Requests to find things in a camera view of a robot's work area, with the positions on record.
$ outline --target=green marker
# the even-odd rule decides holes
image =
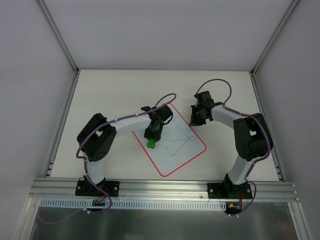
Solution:
[[[148,148],[154,149],[156,147],[156,141],[154,139],[150,139],[146,146]]]

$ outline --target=black mounting bracket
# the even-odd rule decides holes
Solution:
[[[110,197],[118,197],[120,182],[103,180],[97,187],[103,189]],[[80,178],[76,184],[76,196],[101,197],[103,194],[90,184],[86,177]]]
[[[208,183],[207,193],[209,199],[252,199],[252,192],[249,183],[245,183],[241,189],[235,192],[227,193],[222,189],[221,183]]]

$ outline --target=white wall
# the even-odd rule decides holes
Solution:
[[[320,1],[302,0],[257,73],[288,181],[320,235]]]
[[[34,0],[0,7],[0,238],[13,238],[73,71]]]
[[[292,0],[45,0],[78,67],[251,70]]]

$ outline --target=red whiteboard border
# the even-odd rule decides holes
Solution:
[[[172,104],[169,103],[175,110],[176,112],[180,115],[180,117],[185,121],[185,123],[189,126],[189,123],[185,120],[185,118],[180,114],[180,112],[176,109],[176,107]],[[200,139],[200,141],[203,143],[204,145],[204,150],[202,152],[200,152],[198,155],[194,156],[193,158],[191,158],[189,161],[185,162],[184,164],[182,164],[181,166],[179,166],[178,168],[176,168],[175,170],[173,170],[172,172],[168,173],[167,175],[163,175],[160,170],[158,169],[157,165],[155,164],[155,162],[152,160],[151,156],[149,155],[148,151],[146,150],[145,146],[141,143],[141,141],[139,140],[139,138],[137,137],[137,135],[135,134],[135,132],[132,132],[133,135],[135,136],[135,138],[138,140],[138,142],[140,143],[141,147],[143,148],[144,152],[146,153],[146,155],[149,157],[149,159],[151,160],[152,164],[154,165],[155,169],[158,171],[158,173],[160,174],[161,177],[168,177],[169,175],[173,174],[175,171],[177,171],[178,169],[182,168],[183,166],[185,166],[186,164],[190,163],[193,159],[197,158],[198,156],[200,156],[201,154],[203,154],[206,150],[207,150],[207,145],[204,143],[204,141],[202,141],[202,139],[199,137],[199,135],[193,130],[192,127],[189,126],[189,128],[194,132],[194,134]]]

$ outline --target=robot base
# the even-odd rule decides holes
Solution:
[[[208,183],[207,192],[209,199],[252,199],[250,184],[244,182],[234,185],[228,174],[225,175],[222,183]]]
[[[252,192],[250,184],[247,183],[246,186],[239,191],[227,193],[220,189],[221,183],[208,183],[207,192],[209,199],[252,199]]]
[[[110,197],[118,197],[119,195],[119,181],[103,180],[97,184],[97,187],[103,189]],[[79,179],[75,189],[76,196],[85,197],[101,197],[103,194],[90,184],[86,177]]]

